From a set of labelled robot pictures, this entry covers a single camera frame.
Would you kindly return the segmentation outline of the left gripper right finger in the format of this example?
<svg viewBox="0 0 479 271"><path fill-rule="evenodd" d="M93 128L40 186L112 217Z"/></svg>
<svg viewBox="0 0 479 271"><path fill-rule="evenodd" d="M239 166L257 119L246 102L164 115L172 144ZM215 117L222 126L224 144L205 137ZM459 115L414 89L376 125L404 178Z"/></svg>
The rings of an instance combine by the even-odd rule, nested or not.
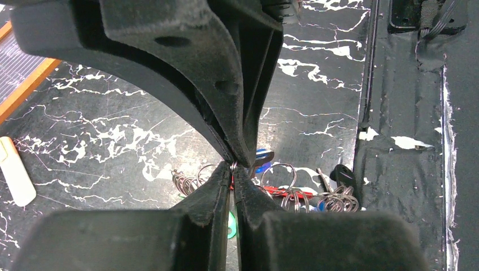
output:
<svg viewBox="0 0 479 271"><path fill-rule="evenodd" d="M383 212L294 213L232 171L241 270L428 270L410 225Z"/></svg>

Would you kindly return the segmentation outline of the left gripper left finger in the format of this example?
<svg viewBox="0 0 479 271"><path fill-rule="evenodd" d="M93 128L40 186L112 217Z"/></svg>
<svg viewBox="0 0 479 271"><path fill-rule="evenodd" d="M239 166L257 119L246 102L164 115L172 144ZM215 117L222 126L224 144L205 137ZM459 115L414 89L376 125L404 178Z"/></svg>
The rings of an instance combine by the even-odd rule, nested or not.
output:
<svg viewBox="0 0 479 271"><path fill-rule="evenodd" d="M170 209L63 211L44 217L14 270L224 270L230 166Z"/></svg>

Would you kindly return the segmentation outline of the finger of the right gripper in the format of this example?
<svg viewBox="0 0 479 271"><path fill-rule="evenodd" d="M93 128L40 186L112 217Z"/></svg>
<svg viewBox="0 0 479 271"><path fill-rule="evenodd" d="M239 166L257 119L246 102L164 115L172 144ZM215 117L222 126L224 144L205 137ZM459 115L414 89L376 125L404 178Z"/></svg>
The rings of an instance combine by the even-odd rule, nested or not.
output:
<svg viewBox="0 0 479 271"><path fill-rule="evenodd" d="M19 47L27 54L83 64L114 75L151 94L182 117L225 160L244 162L215 121L195 101L198 90L157 57L109 39L98 1L19 3L10 12Z"/></svg>
<svg viewBox="0 0 479 271"><path fill-rule="evenodd" d="M214 80L210 106L217 132L230 156L244 167L254 163L259 114L276 68L284 33L283 1L209 1L227 35L226 64Z"/></svg>

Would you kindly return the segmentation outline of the green key tag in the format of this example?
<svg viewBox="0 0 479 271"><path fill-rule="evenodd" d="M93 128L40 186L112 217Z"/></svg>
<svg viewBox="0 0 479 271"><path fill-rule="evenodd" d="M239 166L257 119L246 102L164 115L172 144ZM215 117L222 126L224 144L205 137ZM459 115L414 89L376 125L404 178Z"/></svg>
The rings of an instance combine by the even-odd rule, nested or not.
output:
<svg viewBox="0 0 479 271"><path fill-rule="evenodd" d="M237 222L236 217L233 212L229 211L228 213L228 234L227 238L232 239L237 234Z"/></svg>

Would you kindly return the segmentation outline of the metal key organizer ring red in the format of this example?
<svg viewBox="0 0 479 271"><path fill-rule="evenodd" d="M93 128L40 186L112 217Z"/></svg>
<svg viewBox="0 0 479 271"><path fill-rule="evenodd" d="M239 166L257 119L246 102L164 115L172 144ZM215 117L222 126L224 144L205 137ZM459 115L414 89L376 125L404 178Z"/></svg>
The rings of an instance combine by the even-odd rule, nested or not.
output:
<svg viewBox="0 0 479 271"><path fill-rule="evenodd" d="M307 191L305 188L295 187L297 170L290 164L278 163L278 166L291 169L293 178L291 183L282 187L267 186L264 176L261 176L255 186L268 197L279 203L285 210L294 212L357 212L362 207L352 187L337 184L326 176L321 169L317 169L322 192Z"/></svg>

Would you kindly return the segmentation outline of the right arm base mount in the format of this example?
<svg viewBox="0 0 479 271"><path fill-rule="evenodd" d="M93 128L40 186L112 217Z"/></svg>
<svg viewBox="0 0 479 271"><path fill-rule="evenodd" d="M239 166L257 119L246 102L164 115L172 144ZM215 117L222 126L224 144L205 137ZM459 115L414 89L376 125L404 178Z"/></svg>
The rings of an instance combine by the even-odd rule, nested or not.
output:
<svg viewBox="0 0 479 271"><path fill-rule="evenodd" d="M467 1L390 1L388 31L417 31L426 40L455 35L467 26L467 8Z"/></svg>

